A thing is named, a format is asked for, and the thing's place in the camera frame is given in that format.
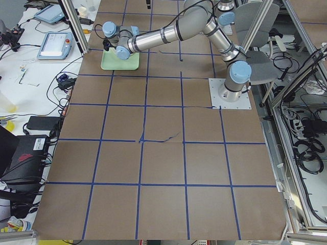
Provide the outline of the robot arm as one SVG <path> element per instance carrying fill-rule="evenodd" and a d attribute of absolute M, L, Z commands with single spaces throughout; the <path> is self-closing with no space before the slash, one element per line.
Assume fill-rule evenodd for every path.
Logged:
<path fill-rule="evenodd" d="M 185 41 L 203 33 L 214 45 L 226 64 L 227 77 L 218 89 L 226 102 L 240 99 L 252 69 L 246 62 L 245 51 L 235 45 L 220 28 L 213 1 L 184 1 L 183 10 L 167 25 L 153 31 L 139 33 L 136 26 L 117 26 L 111 21 L 102 25 L 103 54 L 112 53 L 127 61 L 135 53 L 174 41 Z"/>
<path fill-rule="evenodd" d="M 178 14 L 186 16 L 203 12 L 205 15 L 215 15 L 216 12 L 229 12 L 234 8 L 235 1 L 183 1 L 183 7 Z"/>

